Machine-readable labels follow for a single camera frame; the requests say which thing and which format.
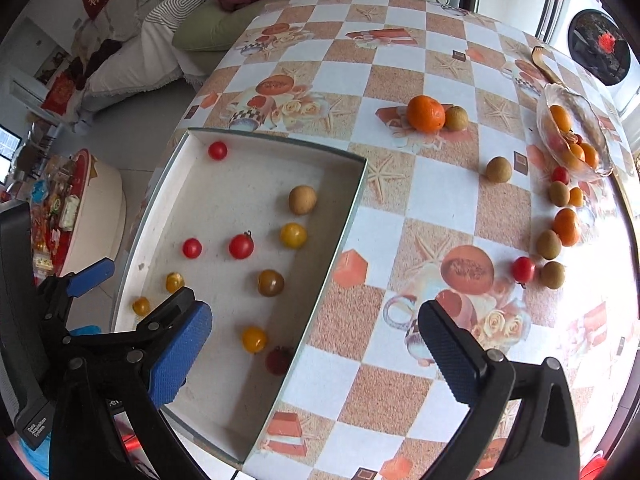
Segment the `large orange mandarin far left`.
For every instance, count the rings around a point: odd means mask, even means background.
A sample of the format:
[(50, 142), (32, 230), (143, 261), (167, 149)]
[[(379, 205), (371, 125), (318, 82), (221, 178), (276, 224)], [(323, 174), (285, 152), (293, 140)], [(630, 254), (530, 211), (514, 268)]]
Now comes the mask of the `large orange mandarin far left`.
[(435, 133), (446, 122), (446, 112), (442, 104), (430, 96), (415, 96), (407, 105), (409, 125), (423, 133)]

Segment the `red cherry tomato pair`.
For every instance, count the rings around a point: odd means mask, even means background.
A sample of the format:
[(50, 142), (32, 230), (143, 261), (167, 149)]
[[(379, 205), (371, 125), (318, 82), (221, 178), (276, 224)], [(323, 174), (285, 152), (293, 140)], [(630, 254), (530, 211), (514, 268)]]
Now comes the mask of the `red cherry tomato pair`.
[(294, 352), (291, 348), (276, 347), (266, 356), (265, 367), (271, 375), (284, 376), (291, 366)]
[(529, 257), (518, 257), (511, 264), (511, 276), (514, 281), (522, 286), (533, 281), (535, 273), (536, 264)]

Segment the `brown longan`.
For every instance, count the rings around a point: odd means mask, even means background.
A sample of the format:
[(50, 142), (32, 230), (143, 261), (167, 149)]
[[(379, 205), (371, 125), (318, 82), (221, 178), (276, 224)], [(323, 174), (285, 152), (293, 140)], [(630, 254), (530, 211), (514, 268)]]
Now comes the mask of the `brown longan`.
[(288, 194), (288, 209), (296, 216), (309, 214), (317, 205), (317, 193), (309, 185), (297, 185)]
[(570, 189), (561, 181), (553, 181), (548, 187), (549, 202), (559, 208), (564, 208), (570, 202)]
[(496, 156), (491, 159), (485, 168), (485, 177), (492, 183), (509, 182), (512, 174), (512, 165), (502, 156)]
[(469, 125), (469, 115), (459, 105), (451, 105), (445, 114), (445, 128), (449, 131), (462, 131)]

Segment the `yellow tomato cluster top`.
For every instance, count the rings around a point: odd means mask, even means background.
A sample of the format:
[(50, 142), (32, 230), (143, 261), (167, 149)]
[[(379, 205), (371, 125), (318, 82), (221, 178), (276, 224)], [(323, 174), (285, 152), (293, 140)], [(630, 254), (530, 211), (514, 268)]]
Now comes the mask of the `yellow tomato cluster top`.
[(288, 222), (280, 229), (280, 242), (287, 248), (299, 249), (306, 244), (308, 233), (304, 226), (296, 222)]

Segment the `orange in bowl front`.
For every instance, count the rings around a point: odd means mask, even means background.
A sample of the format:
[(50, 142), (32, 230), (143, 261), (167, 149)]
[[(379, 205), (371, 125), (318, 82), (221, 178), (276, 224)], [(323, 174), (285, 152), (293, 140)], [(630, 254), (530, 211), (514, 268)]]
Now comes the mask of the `orange in bowl front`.
[(584, 161), (585, 163), (591, 167), (593, 170), (596, 170), (599, 165), (599, 154), (597, 150), (588, 143), (582, 142), (579, 145), (584, 153)]

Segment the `dark yellow-green tomato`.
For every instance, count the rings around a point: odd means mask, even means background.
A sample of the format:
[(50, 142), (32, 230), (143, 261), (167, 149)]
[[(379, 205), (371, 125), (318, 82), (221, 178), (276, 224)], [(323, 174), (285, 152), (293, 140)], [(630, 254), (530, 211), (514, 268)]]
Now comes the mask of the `dark yellow-green tomato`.
[(284, 277), (276, 270), (262, 270), (257, 277), (257, 290), (265, 297), (278, 296), (284, 289)]

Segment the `brown longan mid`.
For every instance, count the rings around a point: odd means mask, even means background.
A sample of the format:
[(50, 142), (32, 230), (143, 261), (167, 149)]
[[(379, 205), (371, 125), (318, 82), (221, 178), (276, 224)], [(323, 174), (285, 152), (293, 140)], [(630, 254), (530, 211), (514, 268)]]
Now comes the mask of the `brown longan mid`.
[(548, 261), (540, 270), (540, 282), (548, 289), (559, 289), (565, 281), (565, 266), (557, 261)]
[(541, 232), (536, 240), (536, 252), (546, 260), (555, 259), (562, 250), (559, 235), (552, 230)]

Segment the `washing machine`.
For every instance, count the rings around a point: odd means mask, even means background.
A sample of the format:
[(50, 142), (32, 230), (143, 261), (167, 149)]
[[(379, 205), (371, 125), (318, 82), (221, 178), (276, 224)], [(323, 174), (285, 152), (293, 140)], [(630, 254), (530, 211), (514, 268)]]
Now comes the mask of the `washing machine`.
[(639, 105), (639, 60), (601, 0), (562, 0), (551, 45), (608, 88), (620, 118)]

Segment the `small orange fruit near bowl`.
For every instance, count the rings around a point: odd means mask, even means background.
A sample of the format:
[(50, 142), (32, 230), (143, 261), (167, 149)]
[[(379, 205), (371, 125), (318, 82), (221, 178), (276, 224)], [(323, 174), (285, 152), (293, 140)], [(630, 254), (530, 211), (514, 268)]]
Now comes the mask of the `small orange fruit near bowl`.
[(584, 206), (584, 199), (584, 192), (582, 192), (581, 188), (575, 186), (574, 188), (570, 189), (570, 200), (568, 201), (570, 206), (580, 208)]

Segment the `round white side table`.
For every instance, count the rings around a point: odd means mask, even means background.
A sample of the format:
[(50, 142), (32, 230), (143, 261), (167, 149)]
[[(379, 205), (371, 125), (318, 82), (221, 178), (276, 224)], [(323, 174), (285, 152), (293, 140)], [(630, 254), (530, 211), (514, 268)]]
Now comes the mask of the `round white side table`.
[(29, 206), (38, 283), (116, 257), (126, 220), (122, 177), (86, 148), (51, 160)]

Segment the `glass fruit bowl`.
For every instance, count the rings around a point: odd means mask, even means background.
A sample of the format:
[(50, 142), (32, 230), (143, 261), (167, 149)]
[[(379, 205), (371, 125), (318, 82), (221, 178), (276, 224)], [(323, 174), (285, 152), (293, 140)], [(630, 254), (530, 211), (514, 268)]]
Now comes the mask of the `glass fruit bowl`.
[[(549, 112), (549, 107), (553, 104), (561, 105), (570, 113), (573, 122), (572, 132), (562, 133), (555, 125)], [(536, 114), (537, 129), (542, 143), (553, 159), (572, 177), (582, 181), (594, 181), (612, 174), (613, 162), (602, 122), (583, 96), (559, 84), (547, 84), (538, 99)], [(597, 150), (599, 165), (596, 170), (585, 163), (584, 153), (579, 147), (582, 142)]]

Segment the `green sofa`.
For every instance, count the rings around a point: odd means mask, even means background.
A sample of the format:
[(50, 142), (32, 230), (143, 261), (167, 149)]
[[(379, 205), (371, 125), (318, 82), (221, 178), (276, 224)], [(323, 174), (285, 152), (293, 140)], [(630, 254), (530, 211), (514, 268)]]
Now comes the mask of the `green sofa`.
[[(257, 0), (224, 10), (208, 0), (191, 11), (175, 32), (172, 45), (205, 75), (227, 54), (250, 63), (275, 61), (300, 40), (333, 39), (345, 22), (383, 21), (390, 0)], [(447, 3), (450, 0), (398, 0)]]

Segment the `white striped blanket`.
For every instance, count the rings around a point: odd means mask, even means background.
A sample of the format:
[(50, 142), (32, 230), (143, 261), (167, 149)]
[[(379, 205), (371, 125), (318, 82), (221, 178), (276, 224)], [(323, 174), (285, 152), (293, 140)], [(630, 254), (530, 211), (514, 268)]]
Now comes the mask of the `white striped blanket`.
[(172, 40), (188, 15), (206, 1), (108, 0), (76, 32), (72, 52), (87, 73), (67, 113), (95, 113), (178, 79), (201, 84), (206, 68), (215, 62), (178, 49)]

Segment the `yellow cherry tomato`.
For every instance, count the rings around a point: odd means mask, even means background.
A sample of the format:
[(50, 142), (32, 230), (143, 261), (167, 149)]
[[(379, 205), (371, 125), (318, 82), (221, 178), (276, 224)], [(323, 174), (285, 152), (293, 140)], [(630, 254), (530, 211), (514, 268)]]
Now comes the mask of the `yellow cherry tomato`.
[(258, 326), (248, 326), (242, 331), (241, 344), (243, 349), (250, 354), (257, 354), (268, 346), (269, 337), (265, 330)]

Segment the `yellow tomato cluster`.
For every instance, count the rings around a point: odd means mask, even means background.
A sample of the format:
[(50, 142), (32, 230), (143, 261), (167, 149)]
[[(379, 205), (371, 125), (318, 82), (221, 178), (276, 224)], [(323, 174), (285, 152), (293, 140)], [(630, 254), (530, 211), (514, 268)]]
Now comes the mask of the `yellow tomato cluster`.
[(304, 226), (296, 222), (288, 222), (280, 229), (280, 242), (287, 248), (299, 249), (306, 244), (308, 233)]
[(166, 275), (165, 289), (170, 294), (174, 294), (177, 290), (183, 288), (184, 284), (186, 284), (184, 277), (179, 272), (171, 272)]
[(137, 298), (136, 300), (134, 300), (131, 307), (134, 313), (137, 316), (141, 316), (142, 318), (144, 318), (145, 315), (148, 315), (149, 312), (151, 311), (151, 305), (150, 305), (149, 299), (146, 297)]

